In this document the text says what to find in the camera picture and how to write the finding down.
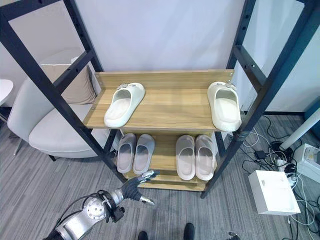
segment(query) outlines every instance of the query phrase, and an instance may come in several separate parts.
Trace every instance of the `chair cushion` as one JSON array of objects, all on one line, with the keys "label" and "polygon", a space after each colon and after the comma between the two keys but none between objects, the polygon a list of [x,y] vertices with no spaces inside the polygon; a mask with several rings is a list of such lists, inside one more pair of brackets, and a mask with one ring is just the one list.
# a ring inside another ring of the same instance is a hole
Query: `chair cushion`
[{"label": "chair cushion", "polygon": [[[91,104],[70,104],[81,121],[91,106]],[[91,134],[103,147],[106,144],[109,129],[93,129]],[[50,111],[33,128],[29,135],[29,144],[44,153],[57,157],[87,158],[96,156],[96,153],[56,109]]]},{"label": "chair cushion", "polygon": [[[54,82],[70,64],[42,64],[41,67],[50,81]],[[96,93],[87,67],[79,72],[61,95],[68,104],[92,104],[95,101]]]}]

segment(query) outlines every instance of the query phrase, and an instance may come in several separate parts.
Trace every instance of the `white box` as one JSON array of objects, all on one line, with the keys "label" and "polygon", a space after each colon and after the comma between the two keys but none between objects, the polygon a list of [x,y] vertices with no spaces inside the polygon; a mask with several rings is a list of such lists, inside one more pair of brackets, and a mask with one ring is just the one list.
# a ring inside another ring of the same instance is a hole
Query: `white box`
[{"label": "white box", "polygon": [[256,170],[250,174],[249,182],[258,214],[288,216],[300,213],[283,171]]},{"label": "white box", "polygon": [[306,148],[319,150],[319,148],[306,143],[298,147],[293,156],[294,160],[297,162],[296,171],[316,181],[317,183],[320,183],[320,164],[317,164],[314,160],[307,160],[305,158]]}]

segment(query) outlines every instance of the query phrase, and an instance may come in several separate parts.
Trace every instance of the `white armchair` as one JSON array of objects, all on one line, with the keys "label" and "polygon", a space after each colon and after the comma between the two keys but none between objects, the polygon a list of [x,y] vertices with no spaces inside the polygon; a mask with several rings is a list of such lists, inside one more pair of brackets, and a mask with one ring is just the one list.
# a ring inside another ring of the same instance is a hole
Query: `white armchair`
[{"label": "white armchair", "polygon": [[[42,63],[69,64],[71,58],[80,54],[79,49],[64,50]],[[91,74],[91,81],[96,94],[99,93],[101,89],[94,74]],[[92,104],[70,104],[80,120],[85,118],[91,106]],[[29,78],[24,81],[17,94],[7,125],[32,147],[50,156],[65,158],[97,156]],[[93,129],[91,134],[104,147],[109,132],[109,129]],[[116,146],[117,138],[113,143],[113,147]]]}]

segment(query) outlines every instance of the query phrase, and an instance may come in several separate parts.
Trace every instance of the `shoe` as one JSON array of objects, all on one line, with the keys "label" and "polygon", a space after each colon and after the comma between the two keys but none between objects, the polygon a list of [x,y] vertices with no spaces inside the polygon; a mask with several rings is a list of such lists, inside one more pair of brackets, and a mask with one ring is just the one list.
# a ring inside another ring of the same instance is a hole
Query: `shoe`
[{"label": "shoe", "polygon": [[125,125],[144,96],[145,88],[140,83],[121,84],[104,115],[104,124],[110,128]]},{"label": "shoe", "polygon": [[133,133],[125,134],[119,141],[116,168],[119,173],[127,173],[132,168],[136,152],[137,137]]},{"label": "shoe", "polygon": [[192,136],[183,135],[175,144],[176,171],[183,180],[195,176],[195,140]]},{"label": "shoe", "polygon": [[184,227],[183,240],[195,239],[195,226],[192,223],[187,223]]},{"label": "shoe", "polygon": [[214,143],[207,135],[200,135],[195,140],[195,175],[204,181],[214,176],[216,157]]},{"label": "shoe", "polygon": [[241,125],[236,87],[225,82],[213,82],[207,91],[213,125],[221,131],[234,132]]},{"label": "shoe", "polygon": [[136,144],[133,172],[140,175],[148,171],[152,154],[155,150],[155,140],[149,134],[142,134]]},{"label": "shoe", "polygon": [[137,240],[148,240],[148,234],[145,231],[141,231]]}]

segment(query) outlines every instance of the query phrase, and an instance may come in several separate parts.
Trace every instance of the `gray slipper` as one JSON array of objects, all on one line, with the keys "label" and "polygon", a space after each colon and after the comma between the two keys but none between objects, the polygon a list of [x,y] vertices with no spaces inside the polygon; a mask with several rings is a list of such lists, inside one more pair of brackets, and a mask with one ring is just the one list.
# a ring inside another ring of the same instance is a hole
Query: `gray slipper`
[{"label": "gray slipper", "polygon": [[213,154],[214,143],[207,135],[195,139],[195,175],[204,181],[214,176],[216,157]]},{"label": "gray slipper", "polygon": [[137,175],[148,171],[152,154],[155,150],[155,140],[149,134],[142,134],[136,144],[133,172]]},{"label": "gray slipper", "polygon": [[176,171],[183,180],[195,176],[195,140],[192,136],[183,135],[175,144]]},{"label": "gray slipper", "polygon": [[119,141],[116,168],[119,173],[127,173],[132,168],[136,151],[137,137],[133,133],[125,134]]}]

